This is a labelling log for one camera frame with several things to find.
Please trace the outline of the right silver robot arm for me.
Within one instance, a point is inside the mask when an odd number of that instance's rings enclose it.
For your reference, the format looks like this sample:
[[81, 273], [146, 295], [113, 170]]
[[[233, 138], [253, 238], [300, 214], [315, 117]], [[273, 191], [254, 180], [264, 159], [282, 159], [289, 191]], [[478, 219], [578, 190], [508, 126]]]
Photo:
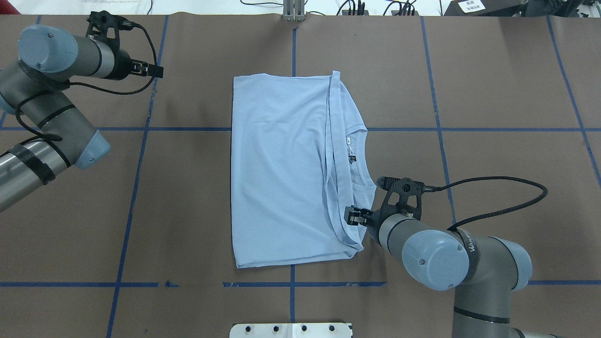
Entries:
[[511, 324], [512, 293], [528, 285], [532, 259], [522, 246], [465, 230], [438, 230], [415, 218], [348, 206], [344, 220], [364, 225], [374, 240], [417, 282], [453, 289], [454, 338], [545, 338]]

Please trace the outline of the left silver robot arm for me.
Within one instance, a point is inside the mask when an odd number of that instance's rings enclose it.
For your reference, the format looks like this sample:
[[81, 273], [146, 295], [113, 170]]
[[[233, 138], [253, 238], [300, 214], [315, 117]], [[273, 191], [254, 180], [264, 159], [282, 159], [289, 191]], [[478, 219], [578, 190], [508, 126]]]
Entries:
[[[140, 29], [151, 63], [132, 59], [119, 33]], [[123, 80], [129, 75], [163, 76], [146, 28], [123, 17], [90, 21], [86, 36], [62, 28], [31, 25], [21, 32], [18, 58], [1, 71], [1, 109], [31, 136], [1, 155], [1, 210], [7, 210], [70, 167], [87, 169], [111, 150], [98, 128], [67, 98], [74, 76]]]

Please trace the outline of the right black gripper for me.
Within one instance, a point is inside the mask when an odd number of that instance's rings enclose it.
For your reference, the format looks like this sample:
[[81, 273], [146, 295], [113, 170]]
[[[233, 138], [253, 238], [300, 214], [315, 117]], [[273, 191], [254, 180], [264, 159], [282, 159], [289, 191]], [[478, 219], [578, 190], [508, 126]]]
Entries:
[[380, 242], [379, 231], [384, 223], [380, 209], [373, 211], [357, 206], [347, 206], [344, 210], [344, 220], [348, 225], [363, 226], [375, 242]]

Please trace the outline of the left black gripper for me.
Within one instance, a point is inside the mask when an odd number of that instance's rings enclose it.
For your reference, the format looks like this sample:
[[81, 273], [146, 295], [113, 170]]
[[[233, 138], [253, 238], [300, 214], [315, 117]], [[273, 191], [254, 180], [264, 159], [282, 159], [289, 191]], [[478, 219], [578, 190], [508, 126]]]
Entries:
[[126, 51], [115, 54], [115, 80], [123, 80], [129, 75], [163, 78], [164, 68], [156, 64], [131, 59]]

